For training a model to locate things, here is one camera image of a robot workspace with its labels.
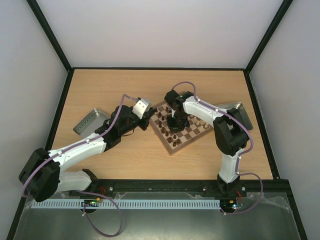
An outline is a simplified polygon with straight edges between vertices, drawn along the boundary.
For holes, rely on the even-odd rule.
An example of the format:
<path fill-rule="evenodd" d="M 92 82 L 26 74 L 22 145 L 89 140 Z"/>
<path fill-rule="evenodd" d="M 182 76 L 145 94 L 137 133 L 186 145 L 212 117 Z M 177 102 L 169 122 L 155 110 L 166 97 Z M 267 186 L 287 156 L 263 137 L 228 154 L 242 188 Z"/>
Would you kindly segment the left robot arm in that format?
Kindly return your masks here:
<path fill-rule="evenodd" d="M 58 192 L 90 189 L 95 178 L 92 172 L 67 170 L 84 159 L 115 147 L 122 137 L 137 127 L 145 131 L 157 110 L 147 107 L 141 113 L 138 108 L 137 104 L 118 106 L 101 126 L 84 139 L 59 149 L 40 147 L 34 150 L 18 177 L 23 184 L 22 191 L 28 192 L 36 202 L 43 202 Z"/>

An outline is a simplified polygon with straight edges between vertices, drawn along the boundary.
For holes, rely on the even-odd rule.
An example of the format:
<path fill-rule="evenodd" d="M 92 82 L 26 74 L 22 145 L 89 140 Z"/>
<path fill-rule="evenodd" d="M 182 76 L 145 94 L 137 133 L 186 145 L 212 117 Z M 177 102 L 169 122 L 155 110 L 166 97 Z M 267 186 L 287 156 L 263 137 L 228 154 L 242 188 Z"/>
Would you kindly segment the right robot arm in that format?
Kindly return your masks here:
<path fill-rule="evenodd" d="M 234 181 L 241 175 L 239 164 L 242 155 L 253 149 L 254 141 L 245 127 L 245 121 L 236 108 L 229 110 L 209 104 L 192 92 L 182 95 L 175 90 L 166 93 L 164 101 L 171 108 L 167 124 L 171 132 L 183 131 L 191 115 L 205 121 L 213 127 L 215 142 L 222 152 L 222 163 L 218 178 L 218 191 L 229 196 L 236 189 Z"/>

